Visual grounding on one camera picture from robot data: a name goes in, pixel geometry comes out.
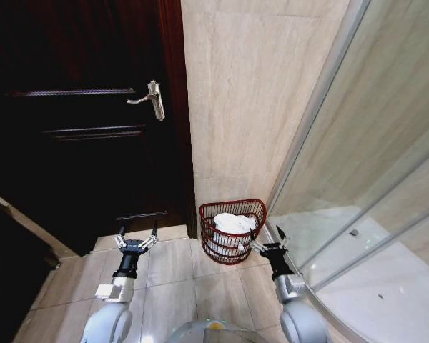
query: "white cloth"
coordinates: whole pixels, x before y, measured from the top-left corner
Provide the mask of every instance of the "white cloth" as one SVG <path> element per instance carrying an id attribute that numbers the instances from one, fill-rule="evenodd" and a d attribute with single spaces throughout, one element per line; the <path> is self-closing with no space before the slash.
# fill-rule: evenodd
<path id="1" fill-rule="evenodd" d="M 256 219 L 235 216 L 230 213 L 218 214 L 214 219 L 216 228 L 226 234 L 246 234 L 256 228 Z"/>
<path id="2" fill-rule="evenodd" d="M 216 224 L 216 229 L 225 232 L 227 234 L 246 234 L 250 232 L 250 230 L 254 230 L 257 225 L 256 219 L 249 218 L 246 216 L 235 216 L 230 213 L 221 213 L 214 217 L 214 222 Z M 213 234 L 213 241 L 221 244 L 225 247 L 235 247 L 239 248 L 241 246 L 241 250 L 245 249 L 243 244 L 247 244 L 250 242 L 250 239 L 245 237 L 241 239 L 241 243 L 239 239 L 235 239 L 234 237 L 223 236 L 222 234 L 218 234 L 215 232 Z M 237 250 L 225 249 L 219 247 L 217 244 L 213 242 L 208 242 L 208 246 L 212 248 L 215 252 L 220 254 L 237 254 Z"/>

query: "tile floor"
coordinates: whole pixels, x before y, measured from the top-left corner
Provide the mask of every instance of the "tile floor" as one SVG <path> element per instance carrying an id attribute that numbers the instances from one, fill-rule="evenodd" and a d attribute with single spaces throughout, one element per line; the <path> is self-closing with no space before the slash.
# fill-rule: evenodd
<path id="1" fill-rule="evenodd" d="M 127 342 L 161 343 L 185 322 L 206 318 L 253 329 L 270 342 L 286 342 L 268 261 L 251 254 L 235 266 L 217 264 L 200 241 L 187 238 L 185 229 L 160 229 L 160 242 L 140 258 Z M 109 239 L 99 238 L 90 255 L 65 259 L 51 272 L 14 342 L 79 342 L 89 316 L 103 305 L 93 299 L 95 289 L 111 281 L 120 260 Z"/>

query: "beige marble wall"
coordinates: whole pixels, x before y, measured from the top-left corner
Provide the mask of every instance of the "beige marble wall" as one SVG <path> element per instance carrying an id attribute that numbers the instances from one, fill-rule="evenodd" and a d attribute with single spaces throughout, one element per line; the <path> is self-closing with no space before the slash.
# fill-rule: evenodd
<path id="1" fill-rule="evenodd" d="M 197 206 L 270 194 L 348 0 L 182 0 Z"/>
<path id="2" fill-rule="evenodd" d="M 371 1 L 275 206 L 363 208 L 429 151 L 429 1 Z"/>

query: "beige floor tile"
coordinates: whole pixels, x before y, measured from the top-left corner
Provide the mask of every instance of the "beige floor tile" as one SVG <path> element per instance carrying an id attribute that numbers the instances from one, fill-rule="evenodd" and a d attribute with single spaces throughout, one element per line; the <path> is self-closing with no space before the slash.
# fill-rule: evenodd
<path id="1" fill-rule="evenodd" d="M 43 299 L 44 295 L 46 294 L 46 291 L 49 288 L 49 285 L 51 284 L 52 279 L 54 278 L 54 275 L 56 274 L 56 270 L 51 270 L 46 278 L 44 280 L 44 283 L 41 286 L 40 292 L 36 296 L 34 303 L 30 306 L 30 309 L 38 309 L 39 305 L 41 303 L 41 300 Z"/>
<path id="2" fill-rule="evenodd" d="M 146 289 L 142 342 L 163 343 L 186 322 L 196 320 L 194 280 Z"/>
<path id="3" fill-rule="evenodd" d="M 151 234 L 150 230 L 142 230 L 135 232 L 128 232 L 125 234 L 126 239 L 142 239 L 145 240 Z M 169 241 L 171 239 L 185 238 L 187 237 L 186 225 L 176 225 L 174 227 L 161 227 L 157 230 L 157 237 L 161 242 Z M 113 235 L 102 236 L 97 238 L 94 251 L 108 250 L 117 248 L 116 243 L 113 240 Z"/>
<path id="4" fill-rule="evenodd" d="M 117 249 L 116 242 L 113 240 L 113 235 L 98 237 L 92 251 L 98 252 L 108 249 Z"/>
<path id="5" fill-rule="evenodd" d="M 330 338 L 332 338 L 332 343 L 350 343 L 350 340 L 339 333 L 339 331 L 328 321 L 325 321 L 325 323 L 327 325 L 327 329 L 329 330 Z"/>
<path id="6" fill-rule="evenodd" d="M 260 256 L 257 252 L 250 252 L 246 260 L 236 264 L 236 266 L 237 269 L 242 269 L 253 266 L 262 266 L 263 264 L 269 264 L 269 260 Z"/>
<path id="7" fill-rule="evenodd" d="M 126 239 L 146 239 L 151 234 L 151 230 L 135 231 L 126 234 Z M 186 225 L 175 225 L 174 227 L 160 227 L 157 229 L 157 238 L 160 242 L 172 239 L 186 238 Z"/>
<path id="8" fill-rule="evenodd" d="M 189 238 L 159 242 L 152 247 L 149 252 L 148 287 L 192 277 Z"/>
<path id="9" fill-rule="evenodd" d="M 99 284 L 107 252 L 65 259 L 58 268 L 40 302 L 49 307 L 83 299 L 91 299 Z"/>
<path id="10" fill-rule="evenodd" d="M 13 339 L 13 343 L 22 343 L 24 341 L 24 336 L 27 333 L 27 329 L 30 326 L 31 320 L 34 318 L 35 311 L 29 311 L 26 317 L 22 321 L 19 331 L 16 333 L 16 336 Z"/>
<path id="11" fill-rule="evenodd" d="M 121 262 L 122 253 L 118 249 L 109 250 L 108 252 L 101 252 L 107 254 L 105 264 L 103 266 L 102 273 L 100 275 L 100 284 L 109 284 L 112 281 L 112 275 L 117 271 L 119 263 Z M 148 275 L 148 262 L 149 252 L 143 254 L 138 259 L 138 270 L 137 278 L 135 279 L 134 288 L 142 289 L 146 287 L 146 279 Z"/>
<path id="12" fill-rule="evenodd" d="M 38 309 L 23 343 L 79 343 L 92 300 Z"/>
<path id="13" fill-rule="evenodd" d="M 238 271 L 195 280 L 199 319 L 217 319 L 243 329 L 254 329 Z"/>
<path id="14" fill-rule="evenodd" d="M 239 269 L 243 289 L 257 330 L 280 323 L 282 305 L 277 300 L 270 266 Z"/>
<path id="15" fill-rule="evenodd" d="M 194 277 L 203 277 L 206 275 L 219 274 L 223 272 L 231 272 L 236 270 L 237 266 L 227 266 L 225 264 L 216 263 L 208 257 L 202 248 L 200 240 L 191 239 L 191 254 L 192 266 L 194 268 Z"/>
<path id="16" fill-rule="evenodd" d="M 268 343 L 288 343 L 281 325 L 269 327 L 258 332 Z"/>

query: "wall tile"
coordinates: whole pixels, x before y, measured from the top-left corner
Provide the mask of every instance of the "wall tile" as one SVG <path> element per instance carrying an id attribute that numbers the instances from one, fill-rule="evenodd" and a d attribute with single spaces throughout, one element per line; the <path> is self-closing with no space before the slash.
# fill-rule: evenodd
<path id="1" fill-rule="evenodd" d="M 182 2 L 197 206 L 267 201 L 347 3 Z"/>

